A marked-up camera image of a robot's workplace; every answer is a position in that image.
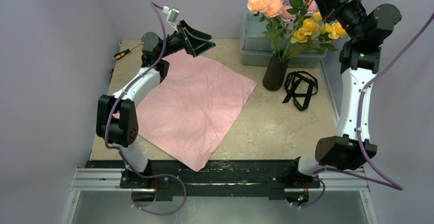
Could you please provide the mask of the peach rose stem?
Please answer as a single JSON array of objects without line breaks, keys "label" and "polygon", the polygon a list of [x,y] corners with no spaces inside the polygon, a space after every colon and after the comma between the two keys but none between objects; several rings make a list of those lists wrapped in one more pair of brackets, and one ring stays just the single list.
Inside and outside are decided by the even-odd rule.
[{"label": "peach rose stem", "polygon": [[279,17],[284,10],[284,0],[248,0],[247,9],[254,16],[260,16],[260,22],[267,22],[265,38],[271,40],[273,54],[280,60],[285,29]]}]

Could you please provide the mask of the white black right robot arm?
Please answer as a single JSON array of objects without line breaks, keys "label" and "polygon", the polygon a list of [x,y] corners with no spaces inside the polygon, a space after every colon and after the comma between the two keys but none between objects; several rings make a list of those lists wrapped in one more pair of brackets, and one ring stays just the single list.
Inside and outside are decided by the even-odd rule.
[{"label": "white black right robot arm", "polygon": [[367,13],[361,0],[315,2],[322,20],[339,22],[349,36],[339,55],[343,98],[335,135],[320,139],[313,155],[296,158],[287,170],[295,187],[311,182],[321,170],[355,170],[376,155],[368,128],[372,87],[379,77],[381,45],[402,18],[392,4]]}]

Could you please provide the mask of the yellow rose stem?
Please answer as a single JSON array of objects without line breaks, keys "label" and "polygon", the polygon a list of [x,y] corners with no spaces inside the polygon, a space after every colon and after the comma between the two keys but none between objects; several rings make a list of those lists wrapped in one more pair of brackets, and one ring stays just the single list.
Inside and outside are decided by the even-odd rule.
[{"label": "yellow rose stem", "polygon": [[281,59],[286,61],[304,52],[337,51],[333,41],[345,37],[347,37],[347,32],[339,22],[323,23],[319,12],[315,12],[313,16],[308,16],[296,23]]}]

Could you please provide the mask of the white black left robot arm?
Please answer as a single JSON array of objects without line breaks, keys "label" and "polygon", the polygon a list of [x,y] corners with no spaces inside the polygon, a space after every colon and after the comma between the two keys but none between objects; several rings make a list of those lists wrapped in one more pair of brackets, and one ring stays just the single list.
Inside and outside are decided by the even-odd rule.
[{"label": "white black left robot arm", "polygon": [[147,32],[141,38],[142,64],[136,76],[122,89],[98,99],[96,135],[108,149],[118,151],[125,167],[133,172],[133,182],[141,188],[153,180],[149,159],[140,149],[136,108],[146,95],[167,76],[169,62],[164,57],[184,50],[197,57],[215,47],[211,35],[196,30],[181,20],[172,34],[159,37]]}]

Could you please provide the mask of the pink rose stem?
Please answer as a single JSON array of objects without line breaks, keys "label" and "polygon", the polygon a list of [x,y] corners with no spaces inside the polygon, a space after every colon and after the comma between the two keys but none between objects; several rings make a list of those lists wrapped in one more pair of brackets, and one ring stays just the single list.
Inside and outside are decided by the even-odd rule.
[{"label": "pink rose stem", "polygon": [[315,12],[317,12],[318,8],[317,8],[317,4],[315,2],[315,0],[305,0],[307,7],[307,12],[310,14],[314,14]]},{"label": "pink rose stem", "polygon": [[273,33],[273,54],[280,60],[286,61],[285,53],[287,50],[282,43],[291,30],[289,24],[296,18],[296,15],[289,13],[287,10],[292,9],[290,0],[270,0],[267,13],[271,17],[274,26]]}]

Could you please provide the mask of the pink wrapping paper sheet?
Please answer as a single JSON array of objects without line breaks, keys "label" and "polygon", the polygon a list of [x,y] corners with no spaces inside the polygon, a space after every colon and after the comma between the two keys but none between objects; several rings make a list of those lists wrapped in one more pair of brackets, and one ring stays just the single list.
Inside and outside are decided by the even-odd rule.
[{"label": "pink wrapping paper sheet", "polygon": [[179,51],[167,77],[140,102],[137,143],[150,143],[193,171],[203,169],[257,83],[222,63]]}]

